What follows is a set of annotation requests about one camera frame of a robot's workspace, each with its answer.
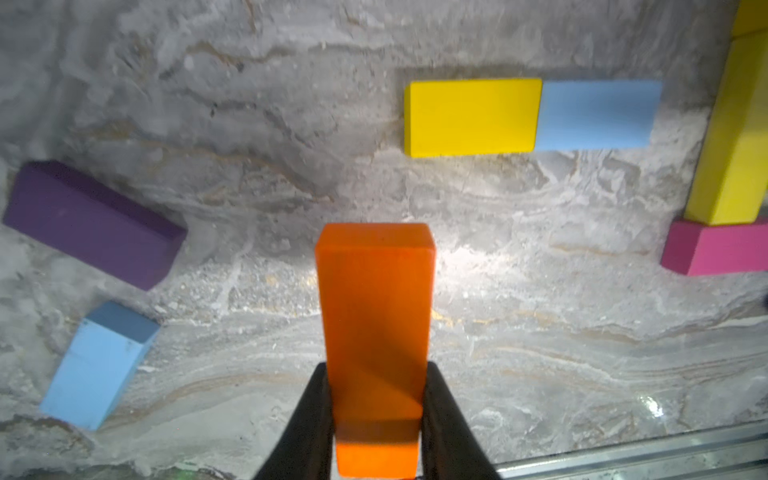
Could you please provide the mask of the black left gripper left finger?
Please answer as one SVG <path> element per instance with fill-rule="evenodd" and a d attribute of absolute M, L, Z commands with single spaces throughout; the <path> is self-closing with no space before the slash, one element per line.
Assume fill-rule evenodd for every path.
<path fill-rule="evenodd" d="M 314 369 L 275 448 L 254 480 L 328 480 L 332 463 L 333 416 L 325 362 Z"/>

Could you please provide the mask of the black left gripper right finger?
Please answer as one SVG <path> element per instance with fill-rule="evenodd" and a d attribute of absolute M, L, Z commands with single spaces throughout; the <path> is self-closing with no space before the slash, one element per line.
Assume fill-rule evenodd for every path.
<path fill-rule="evenodd" d="M 434 362 L 427 363 L 421 424 L 424 479 L 500 479 Z"/>

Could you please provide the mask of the orange block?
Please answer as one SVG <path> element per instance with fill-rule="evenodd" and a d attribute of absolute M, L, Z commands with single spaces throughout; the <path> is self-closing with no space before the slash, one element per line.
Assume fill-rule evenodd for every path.
<path fill-rule="evenodd" d="M 333 223 L 315 246 L 338 471 L 416 474 L 436 246 L 423 223 Z"/>

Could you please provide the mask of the magenta block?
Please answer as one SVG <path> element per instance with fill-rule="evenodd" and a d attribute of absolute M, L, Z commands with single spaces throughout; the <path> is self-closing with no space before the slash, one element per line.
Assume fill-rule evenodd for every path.
<path fill-rule="evenodd" d="M 685 276 L 766 271 L 767 220 L 723 226 L 675 220 L 660 264 Z"/>

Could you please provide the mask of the short yellow block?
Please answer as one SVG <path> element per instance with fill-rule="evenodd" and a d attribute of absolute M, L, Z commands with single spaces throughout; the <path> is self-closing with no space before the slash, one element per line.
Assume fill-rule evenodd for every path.
<path fill-rule="evenodd" d="M 731 37 L 761 32 L 768 26 L 768 0 L 740 0 Z"/>
<path fill-rule="evenodd" d="M 411 158 L 531 152 L 542 89 L 536 78 L 412 82 L 404 151 Z"/>

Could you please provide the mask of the dark purple block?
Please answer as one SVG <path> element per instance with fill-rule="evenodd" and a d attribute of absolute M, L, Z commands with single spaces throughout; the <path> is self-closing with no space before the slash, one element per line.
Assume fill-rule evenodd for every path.
<path fill-rule="evenodd" d="M 144 291 L 169 273 L 187 230 L 62 162 L 15 177 L 2 223 Z"/>

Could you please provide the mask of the light blue square block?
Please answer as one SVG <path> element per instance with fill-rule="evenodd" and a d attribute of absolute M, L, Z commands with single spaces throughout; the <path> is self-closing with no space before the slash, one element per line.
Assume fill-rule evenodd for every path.
<path fill-rule="evenodd" d="M 663 83 L 565 80 L 543 84 L 535 149 L 598 150 L 650 143 Z"/>

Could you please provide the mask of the long yellow block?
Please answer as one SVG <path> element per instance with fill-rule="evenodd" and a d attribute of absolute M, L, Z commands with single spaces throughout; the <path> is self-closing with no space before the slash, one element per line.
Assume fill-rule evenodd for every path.
<path fill-rule="evenodd" d="M 750 224 L 767 193 L 767 32 L 734 39 L 684 218 Z"/>

